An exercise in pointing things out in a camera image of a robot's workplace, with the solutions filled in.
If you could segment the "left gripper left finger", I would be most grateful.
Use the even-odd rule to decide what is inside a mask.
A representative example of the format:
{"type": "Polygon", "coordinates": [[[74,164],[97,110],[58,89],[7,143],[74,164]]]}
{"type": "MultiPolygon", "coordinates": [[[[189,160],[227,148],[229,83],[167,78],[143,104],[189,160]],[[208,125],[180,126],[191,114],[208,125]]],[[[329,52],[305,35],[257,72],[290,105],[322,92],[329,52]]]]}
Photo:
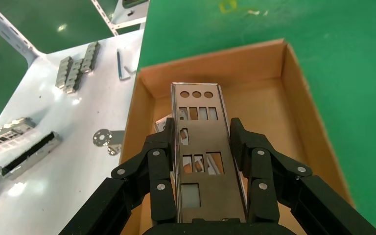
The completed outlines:
{"type": "Polygon", "coordinates": [[[114,168],[111,177],[122,181],[123,203],[128,212],[150,195],[154,225],[176,223],[177,210],[171,184],[175,137],[174,119],[166,119],[164,130],[148,135],[141,151],[114,168]]]}

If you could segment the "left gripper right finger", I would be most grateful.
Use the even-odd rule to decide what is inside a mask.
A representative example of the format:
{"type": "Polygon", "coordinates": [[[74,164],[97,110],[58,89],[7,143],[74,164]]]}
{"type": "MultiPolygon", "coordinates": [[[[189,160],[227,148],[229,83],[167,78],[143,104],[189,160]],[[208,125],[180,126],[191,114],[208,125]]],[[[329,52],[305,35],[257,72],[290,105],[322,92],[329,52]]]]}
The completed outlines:
{"type": "Polygon", "coordinates": [[[238,170],[247,179],[248,223],[278,223],[278,203],[290,205],[294,181],[311,176],[312,169],[274,149],[268,138],[244,128],[239,118],[230,121],[230,150],[238,170]]]}

